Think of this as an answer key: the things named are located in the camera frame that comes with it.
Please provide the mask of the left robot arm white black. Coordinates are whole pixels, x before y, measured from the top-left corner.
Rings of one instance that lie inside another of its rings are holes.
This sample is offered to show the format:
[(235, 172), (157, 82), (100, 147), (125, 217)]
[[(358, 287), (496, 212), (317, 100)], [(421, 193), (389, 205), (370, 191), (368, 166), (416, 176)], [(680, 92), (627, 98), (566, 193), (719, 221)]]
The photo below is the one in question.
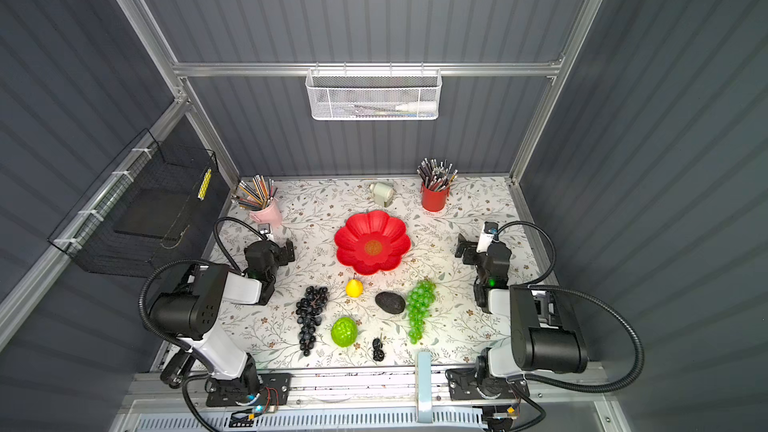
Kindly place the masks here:
[(146, 279), (138, 298), (144, 327), (178, 347), (161, 381), (180, 389), (192, 366), (200, 363), (213, 406), (254, 403), (267, 391), (252, 356), (219, 324), (219, 311), (224, 301), (266, 305), (275, 291), (277, 270), (295, 260), (295, 249), (291, 240), (279, 245), (267, 239), (247, 246), (244, 255), (244, 274), (203, 259), (167, 263)]

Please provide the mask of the green fake custard apple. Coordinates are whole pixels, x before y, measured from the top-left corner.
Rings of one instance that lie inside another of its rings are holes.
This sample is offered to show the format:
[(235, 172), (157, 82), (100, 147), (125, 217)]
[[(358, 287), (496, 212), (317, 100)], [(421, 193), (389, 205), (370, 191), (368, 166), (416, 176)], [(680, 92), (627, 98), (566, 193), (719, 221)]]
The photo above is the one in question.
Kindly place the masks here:
[(357, 336), (357, 324), (350, 317), (339, 318), (331, 328), (333, 343), (342, 348), (352, 346), (356, 342)]

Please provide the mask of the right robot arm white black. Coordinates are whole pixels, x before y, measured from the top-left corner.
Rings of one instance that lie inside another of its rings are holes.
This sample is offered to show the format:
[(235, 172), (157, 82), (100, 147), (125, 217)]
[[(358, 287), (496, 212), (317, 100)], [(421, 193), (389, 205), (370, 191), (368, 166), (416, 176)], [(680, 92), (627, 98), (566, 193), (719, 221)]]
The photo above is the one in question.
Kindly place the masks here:
[(510, 285), (511, 251), (487, 233), (477, 242), (459, 236), (455, 256), (475, 267), (475, 303), (487, 314), (506, 318), (509, 337), (485, 348), (474, 366), (446, 371), (452, 399), (512, 397), (511, 384), (527, 389), (527, 372), (586, 370), (588, 353), (568, 297)]

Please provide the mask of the green fake grape bunch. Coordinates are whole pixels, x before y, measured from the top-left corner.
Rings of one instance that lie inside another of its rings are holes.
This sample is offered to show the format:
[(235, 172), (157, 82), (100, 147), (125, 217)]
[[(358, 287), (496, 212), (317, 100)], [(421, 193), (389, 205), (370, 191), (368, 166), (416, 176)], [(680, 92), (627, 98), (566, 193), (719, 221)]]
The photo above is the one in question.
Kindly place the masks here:
[(436, 299), (435, 289), (436, 285), (432, 281), (421, 280), (407, 294), (408, 339), (411, 344), (417, 344), (423, 338), (425, 321)]

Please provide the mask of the dark fake avocado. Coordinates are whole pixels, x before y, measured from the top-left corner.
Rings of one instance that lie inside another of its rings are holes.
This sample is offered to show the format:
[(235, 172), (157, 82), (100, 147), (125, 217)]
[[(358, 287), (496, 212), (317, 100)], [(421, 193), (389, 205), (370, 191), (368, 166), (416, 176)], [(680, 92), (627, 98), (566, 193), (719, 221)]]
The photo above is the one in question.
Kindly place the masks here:
[(380, 292), (375, 296), (375, 304), (384, 312), (398, 315), (405, 311), (406, 301), (403, 296), (395, 292)]

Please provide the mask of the dark purple fake grape bunch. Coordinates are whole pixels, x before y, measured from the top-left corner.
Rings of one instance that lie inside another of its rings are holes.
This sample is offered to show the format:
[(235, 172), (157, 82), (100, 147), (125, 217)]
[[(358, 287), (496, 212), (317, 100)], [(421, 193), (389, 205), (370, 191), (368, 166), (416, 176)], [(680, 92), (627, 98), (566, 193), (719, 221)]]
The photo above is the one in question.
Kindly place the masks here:
[(329, 289), (326, 286), (309, 286), (296, 303), (296, 322), (300, 325), (299, 348), (304, 357), (309, 356), (315, 347), (317, 331), (322, 324), (322, 314), (328, 301)]

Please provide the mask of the yellow fake pear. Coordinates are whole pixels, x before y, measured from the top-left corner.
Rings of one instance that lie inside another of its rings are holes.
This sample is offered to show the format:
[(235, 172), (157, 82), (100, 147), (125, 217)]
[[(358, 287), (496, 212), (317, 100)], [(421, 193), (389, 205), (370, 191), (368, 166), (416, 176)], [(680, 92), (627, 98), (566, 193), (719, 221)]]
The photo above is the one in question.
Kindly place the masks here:
[(345, 293), (350, 298), (358, 298), (364, 292), (364, 285), (359, 279), (351, 279), (347, 282)]

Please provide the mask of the small dark grape cluster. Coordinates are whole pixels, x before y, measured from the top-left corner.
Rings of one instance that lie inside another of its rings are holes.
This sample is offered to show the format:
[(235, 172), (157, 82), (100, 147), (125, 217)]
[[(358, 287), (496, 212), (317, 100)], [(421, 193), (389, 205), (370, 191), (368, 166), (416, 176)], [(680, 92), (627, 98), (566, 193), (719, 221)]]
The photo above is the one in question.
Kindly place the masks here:
[(379, 337), (374, 338), (372, 341), (372, 358), (375, 362), (382, 362), (385, 359), (383, 343)]

